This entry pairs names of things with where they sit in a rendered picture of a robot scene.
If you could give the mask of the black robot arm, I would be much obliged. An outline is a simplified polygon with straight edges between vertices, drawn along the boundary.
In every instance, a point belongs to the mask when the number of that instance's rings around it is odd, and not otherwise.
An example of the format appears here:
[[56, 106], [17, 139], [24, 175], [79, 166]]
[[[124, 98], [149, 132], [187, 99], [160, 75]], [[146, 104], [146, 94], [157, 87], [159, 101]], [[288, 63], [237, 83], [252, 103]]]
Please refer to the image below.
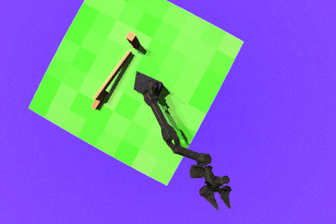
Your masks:
[[[201, 179], [203, 177], [205, 179], [208, 175], [213, 174], [213, 167], [210, 165], [206, 166], [208, 164], [211, 164], [211, 156], [206, 153], [197, 153], [193, 150], [181, 146], [180, 139], [178, 138], [176, 131], [172, 126], [168, 124], [164, 114], [162, 113], [158, 105], [157, 101], [159, 98], [155, 93], [157, 89], [158, 82], [149, 80], [149, 82], [147, 82], [147, 84], [145, 85], [143, 99], [145, 103], [151, 108], [154, 116], [156, 117], [156, 120], [161, 128], [161, 134], [164, 142], [172, 149], [174, 154], [179, 154], [196, 162], [196, 165], [190, 165], [191, 167], [189, 169], [189, 176], [192, 179]], [[171, 142], [172, 140], [174, 140], [174, 144]], [[212, 176], [212, 183], [213, 186], [215, 186], [216, 184], [223, 186], [224, 184], [229, 184], [230, 179], [227, 175], [221, 177], [217, 176], [217, 178]]]

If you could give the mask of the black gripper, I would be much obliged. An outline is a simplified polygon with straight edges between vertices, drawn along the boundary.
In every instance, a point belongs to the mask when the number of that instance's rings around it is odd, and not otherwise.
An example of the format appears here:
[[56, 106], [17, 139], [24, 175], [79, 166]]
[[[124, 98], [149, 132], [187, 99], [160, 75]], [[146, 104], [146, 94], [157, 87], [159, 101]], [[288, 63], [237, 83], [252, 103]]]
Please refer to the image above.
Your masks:
[[[212, 176], [214, 176], [214, 175], [210, 174], [205, 178], [204, 183], [206, 183], [206, 185], [202, 186], [202, 188], [199, 191], [199, 195], [203, 196], [203, 198], [206, 198], [208, 200], [208, 202], [210, 204], [212, 204], [212, 206], [214, 208], [216, 208], [216, 210], [218, 211], [219, 207], [218, 207], [218, 203], [215, 199], [214, 193], [219, 193], [220, 198], [222, 199], [224, 204], [226, 204], [226, 206], [229, 209], [231, 209], [230, 200], [229, 200], [229, 193], [231, 192], [232, 189], [228, 185], [224, 185], [221, 188], [220, 188], [221, 185], [218, 185], [218, 184], [213, 186]], [[214, 176], [214, 177], [217, 178], [216, 176]]]

